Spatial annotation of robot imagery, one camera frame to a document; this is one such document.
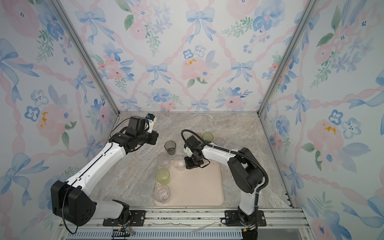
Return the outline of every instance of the metal bracket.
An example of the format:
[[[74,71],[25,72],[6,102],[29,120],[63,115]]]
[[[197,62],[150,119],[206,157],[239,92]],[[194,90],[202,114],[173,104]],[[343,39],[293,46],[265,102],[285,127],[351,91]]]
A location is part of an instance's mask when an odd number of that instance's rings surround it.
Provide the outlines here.
[[[229,222],[226,224],[227,227],[243,227],[244,225],[241,223],[239,218],[239,212],[237,210],[226,210],[224,211],[225,221]],[[262,210],[257,211],[257,226],[265,227],[266,220],[264,216],[264,212]]]
[[[142,227],[144,226],[144,220],[145,220],[145,210],[130,210],[129,213],[131,214],[131,217],[133,219],[131,220],[131,223],[129,223],[129,226],[131,227]],[[106,218],[103,222],[104,227],[119,227],[121,224],[116,221],[116,219]]]

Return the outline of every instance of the gray marble surface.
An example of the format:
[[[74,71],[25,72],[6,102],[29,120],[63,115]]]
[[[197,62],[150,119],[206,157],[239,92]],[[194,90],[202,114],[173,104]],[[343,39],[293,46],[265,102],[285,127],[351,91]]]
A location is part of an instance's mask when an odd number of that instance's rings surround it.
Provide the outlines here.
[[[122,112],[120,121],[133,116],[145,116],[145,112]],[[168,140],[176,142],[176,154],[185,156],[184,142],[180,132],[189,129],[197,133],[211,132],[214,137],[225,140],[225,147],[246,147],[254,154],[269,176],[269,184],[260,192],[260,208],[289,208],[285,189],[268,139],[256,113],[163,113],[153,112],[157,117],[154,130],[159,133],[157,144],[145,144],[138,151],[119,160],[98,182],[90,197],[94,200],[117,199],[135,207],[154,207],[153,190],[155,172],[158,168],[156,156],[164,150]],[[122,123],[115,132],[128,125]],[[221,164],[224,191],[224,208],[236,208],[240,203],[240,189],[235,184],[227,166]]]

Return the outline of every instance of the cup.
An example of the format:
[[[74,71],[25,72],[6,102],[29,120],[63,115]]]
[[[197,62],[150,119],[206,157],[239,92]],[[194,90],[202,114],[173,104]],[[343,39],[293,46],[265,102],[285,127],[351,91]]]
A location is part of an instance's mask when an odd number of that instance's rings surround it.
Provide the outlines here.
[[[176,153],[176,143],[174,141],[168,141],[164,144],[164,148],[166,149],[169,155],[173,155]]]
[[[220,146],[220,147],[224,147],[225,140],[220,138],[220,137],[219,138],[215,138],[214,144],[216,144],[217,146]]]
[[[185,169],[185,161],[184,161],[184,158],[179,156],[179,157],[176,157],[174,160],[173,160],[173,166],[176,168],[176,170],[178,171],[183,171]]]
[[[172,165],[171,158],[165,152],[161,152],[157,156],[157,164],[160,166],[160,168],[169,169]]]
[[[154,198],[156,201],[166,204],[170,199],[170,189],[168,186],[160,185],[155,188]]]
[[[203,134],[203,139],[205,140],[205,141],[209,141],[209,142],[212,142],[212,140],[214,139],[214,135],[212,134],[212,133],[210,133],[210,132],[205,132],[204,134]]]
[[[155,173],[156,180],[161,185],[167,185],[169,183],[169,171],[166,168],[159,168]]]

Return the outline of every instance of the floral wallpaper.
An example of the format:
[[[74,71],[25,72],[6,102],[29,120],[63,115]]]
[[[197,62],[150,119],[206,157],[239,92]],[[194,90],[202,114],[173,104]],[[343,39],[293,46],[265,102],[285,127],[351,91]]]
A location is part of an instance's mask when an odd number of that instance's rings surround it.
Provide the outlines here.
[[[115,121],[44,0],[1,0],[0,239],[51,239],[50,187],[102,148]]]
[[[262,112],[317,240],[384,239],[383,7],[320,0]]]
[[[121,111],[255,111],[307,0],[61,3]]]

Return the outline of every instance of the beige tray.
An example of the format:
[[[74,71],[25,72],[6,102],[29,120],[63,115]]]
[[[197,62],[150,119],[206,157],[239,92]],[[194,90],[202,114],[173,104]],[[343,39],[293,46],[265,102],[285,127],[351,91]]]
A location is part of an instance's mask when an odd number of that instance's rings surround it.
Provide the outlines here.
[[[157,207],[219,207],[224,203],[220,164],[216,161],[205,168],[178,171],[169,169],[170,200],[166,204],[153,199]]]

